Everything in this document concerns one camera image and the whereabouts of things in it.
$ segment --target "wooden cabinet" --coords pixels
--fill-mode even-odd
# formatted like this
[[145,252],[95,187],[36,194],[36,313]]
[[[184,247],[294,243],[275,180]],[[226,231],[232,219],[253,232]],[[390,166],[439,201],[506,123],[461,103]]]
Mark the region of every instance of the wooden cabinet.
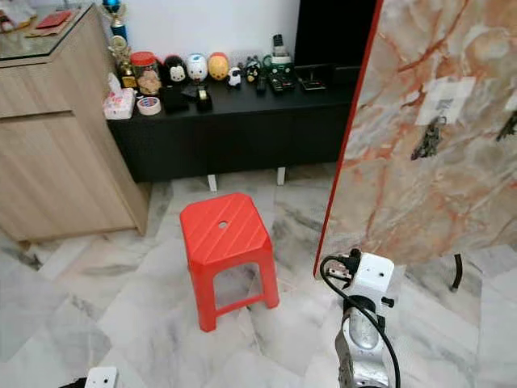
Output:
[[0,61],[0,228],[17,241],[144,233],[147,192],[103,118],[111,58],[95,7],[32,61]]

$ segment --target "black tv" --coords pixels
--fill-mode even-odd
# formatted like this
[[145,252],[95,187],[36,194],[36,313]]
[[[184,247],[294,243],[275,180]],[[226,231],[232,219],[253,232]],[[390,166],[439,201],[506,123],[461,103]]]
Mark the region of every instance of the black tv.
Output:
[[375,5],[376,0],[300,0],[296,72],[329,72],[335,82],[355,81]]

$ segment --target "white wall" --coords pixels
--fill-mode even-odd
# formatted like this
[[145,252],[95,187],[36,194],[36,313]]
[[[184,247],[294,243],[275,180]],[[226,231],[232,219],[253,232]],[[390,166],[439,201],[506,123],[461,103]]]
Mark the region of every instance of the white wall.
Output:
[[[32,5],[60,0],[29,0]],[[125,0],[128,41],[133,51],[158,57],[176,53],[209,55],[222,51],[230,60],[271,51],[272,36],[284,35],[294,51],[300,0]]]

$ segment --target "red edge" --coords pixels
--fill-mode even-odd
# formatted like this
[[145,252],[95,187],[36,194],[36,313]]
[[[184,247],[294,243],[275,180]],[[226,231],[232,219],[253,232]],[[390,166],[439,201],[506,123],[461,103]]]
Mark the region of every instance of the red edge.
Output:
[[382,8],[384,0],[377,0],[375,5],[375,10],[373,11],[372,18],[372,26],[370,27],[370,33],[368,35],[368,40],[366,42],[366,49],[364,50],[363,63],[361,64],[361,71],[359,72],[359,78],[357,83],[355,84],[354,98],[352,100],[350,115],[348,115],[347,120],[347,128],[345,130],[345,136],[343,138],[343,143],[341,144],[341,150],[339,151],[339,159],[337,164],[336,175],[334,177],[334,183],[332,184],[332,191],[330,192],[329,204],[326,208],[325,220],[323,222],[322,227],[322,235],[320,236],[320,242],[317,246],[316,259],[314,260],[314,269],[313,276],[317,275],[317,265],[319,263],[319,257],[322,253],[323,241],[325,240],[326,227],[330,218],[330,210],[332,209],[332,204],[334,203],[334,196],[336,193],[336,187],[338,186],[339,180],[339,172],[341,171],[341,165],[343,164],[343,158],[345,156],[345,149],[347,148],[348,137],[350,136],[350,132],[352,130],[352,124],[354,123],[355,113],[357,112],[357,103],[359,102],[359,96],[361,94],[361,89],[363,88],[364,75],[366,74],[366,68],[368,66],[368,61],[370,60],[370,55],[372,54],[372,46],[373,39],[375,38],[377,27],[379,26],[379,18],[380,18],[380,9]]

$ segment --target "tape roll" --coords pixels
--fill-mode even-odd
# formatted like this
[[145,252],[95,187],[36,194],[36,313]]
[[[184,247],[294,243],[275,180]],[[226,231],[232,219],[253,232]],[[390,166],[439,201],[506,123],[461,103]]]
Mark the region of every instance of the tape roll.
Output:
[[137,102],[138,110],[144,116],[156,115],[162,110],[160,100],[156,97],[144,97]]

